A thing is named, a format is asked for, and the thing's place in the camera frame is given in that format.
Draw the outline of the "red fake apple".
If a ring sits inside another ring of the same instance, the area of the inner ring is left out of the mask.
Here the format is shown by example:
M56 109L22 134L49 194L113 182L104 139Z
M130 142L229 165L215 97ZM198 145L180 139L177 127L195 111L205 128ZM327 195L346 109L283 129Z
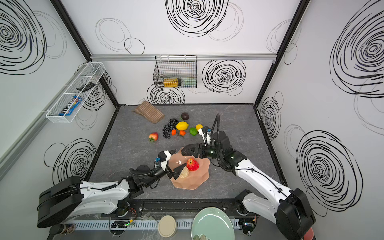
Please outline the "red fake apple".
M197 160L195 160L193 158L189 158L187 160L187 168L189 171L191 171L191 172L197 171L199 169L199 167L200 167L200 165L199 165Z

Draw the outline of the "pink wavy fruit bowl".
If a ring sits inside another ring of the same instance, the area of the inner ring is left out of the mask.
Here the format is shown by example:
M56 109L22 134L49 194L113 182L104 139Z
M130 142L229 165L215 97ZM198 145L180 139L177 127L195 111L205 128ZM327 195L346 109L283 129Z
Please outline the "pink wavy fruit bowl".
M195 159L198 164L199 168L196 171L189 171L189 175L185 178L178 178L175 180L174 178L171 178L171 182L174 185L174 187L179 189L185 189L185 190L195 190L197 189L202 183L208 180L210 174L209 174L209 166L210 166L210 160L208 158L195 158L193 156L183 156L182 155L182 149L184 147L180 148L180 150L173 154L171 156L171 159L169 160L169 167L173 171L176 167L181 166L182 164L186 163L189 158Z

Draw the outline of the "dark fake avocado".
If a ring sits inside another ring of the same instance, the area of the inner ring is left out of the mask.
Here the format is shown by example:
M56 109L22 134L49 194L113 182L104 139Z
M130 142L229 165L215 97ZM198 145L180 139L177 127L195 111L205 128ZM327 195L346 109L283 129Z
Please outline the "dark fake avocado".
M182 149L182 155L183 156L194 156L194 152L191 151L190 149L184 148L184 149Z

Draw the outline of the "beige fake pear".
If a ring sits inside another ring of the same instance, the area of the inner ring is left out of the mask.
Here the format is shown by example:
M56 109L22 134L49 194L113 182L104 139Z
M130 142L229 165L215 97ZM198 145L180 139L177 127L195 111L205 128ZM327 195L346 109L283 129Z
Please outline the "beige fake pear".
M184 167L179 175L179 178L180 179L187 178L189 176L189 173L190 173L189 169L187 167Z

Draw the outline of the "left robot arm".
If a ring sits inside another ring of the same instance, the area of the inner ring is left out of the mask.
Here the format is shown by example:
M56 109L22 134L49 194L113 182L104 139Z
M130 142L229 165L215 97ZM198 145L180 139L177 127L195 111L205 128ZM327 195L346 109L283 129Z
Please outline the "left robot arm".
M124 201L143 194L144 188L156 188L162 177L177 179L182 168L171 170L169 166L176 152L159 152L152 169L147 165L131 168L128 176L115 182L87 182L79 176L63 180L40 194L38 228L48 228L82 215L112 214L122 208Z

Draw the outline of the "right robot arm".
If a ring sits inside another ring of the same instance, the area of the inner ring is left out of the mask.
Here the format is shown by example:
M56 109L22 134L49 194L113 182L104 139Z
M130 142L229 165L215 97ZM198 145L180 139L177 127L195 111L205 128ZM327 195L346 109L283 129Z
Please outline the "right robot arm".
M316 222L307 195L300 189L291 190L258 169L244 154L233 149L225 132L204 127L199 134L204 142L186 145L182 155L216 159L220 168L245 180L261 194L242 192L241 206L248 213L276 224L288 240L304 239Z

